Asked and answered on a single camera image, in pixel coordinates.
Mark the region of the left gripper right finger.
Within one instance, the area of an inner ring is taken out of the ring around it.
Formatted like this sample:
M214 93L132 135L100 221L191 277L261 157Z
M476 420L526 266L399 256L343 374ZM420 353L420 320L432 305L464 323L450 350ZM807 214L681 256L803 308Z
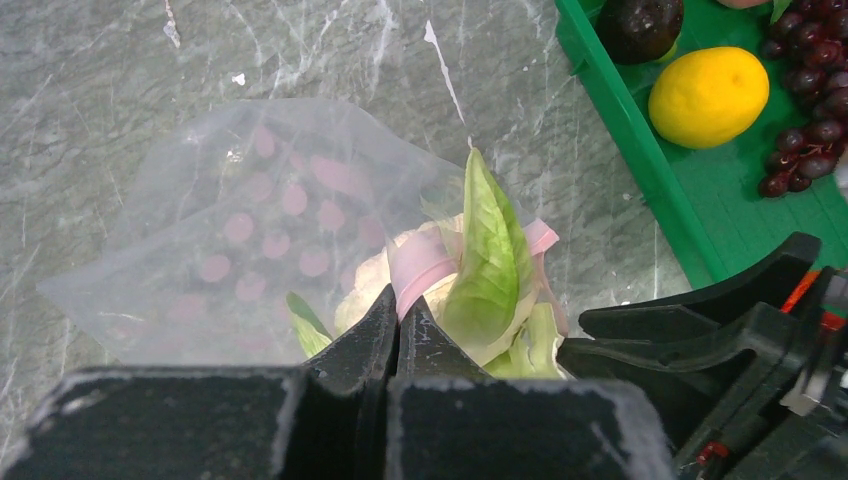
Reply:
M388 394L451 396L491 379L437 324L424 298L400 322L400 344Z

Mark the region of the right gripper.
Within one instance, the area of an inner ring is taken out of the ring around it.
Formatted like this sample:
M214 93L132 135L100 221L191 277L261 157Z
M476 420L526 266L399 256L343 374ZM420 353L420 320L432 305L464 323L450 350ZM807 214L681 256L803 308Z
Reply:
M847 274L811 270L821 245L794 232L718 283L587 310L557 360L639 387L681 479L843 478Z

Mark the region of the green plastic tray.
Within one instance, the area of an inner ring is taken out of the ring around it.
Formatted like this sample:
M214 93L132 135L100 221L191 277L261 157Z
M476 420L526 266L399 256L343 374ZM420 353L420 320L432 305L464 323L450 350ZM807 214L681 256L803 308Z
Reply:
M609 59L594 30L599 2L556 7L559 43L693 287L752 266L793 232L821 240L819 266L846 265L847 204L832 177L778 199L757 192L776 134L806 120L781 88L781 65L767 64L769 102L746 132L713 149L685 149L656 136L648 119L661 66L618 66Z

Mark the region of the clear zip top bag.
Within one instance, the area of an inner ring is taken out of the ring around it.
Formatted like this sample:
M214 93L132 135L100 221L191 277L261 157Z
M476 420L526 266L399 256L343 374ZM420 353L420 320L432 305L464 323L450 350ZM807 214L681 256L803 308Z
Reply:
M467 158L346 102L236 102L153 147L100 258L38 290L125 363L298 364L360 263L462 213Z

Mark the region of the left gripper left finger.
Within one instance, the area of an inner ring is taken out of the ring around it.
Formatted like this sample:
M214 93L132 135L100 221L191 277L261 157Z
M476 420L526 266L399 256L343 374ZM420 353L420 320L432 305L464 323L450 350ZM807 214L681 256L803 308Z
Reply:
M318 397L310 452L321 479L381 479L388 381L397 371L399 320L387 285L361 320L308 362Z

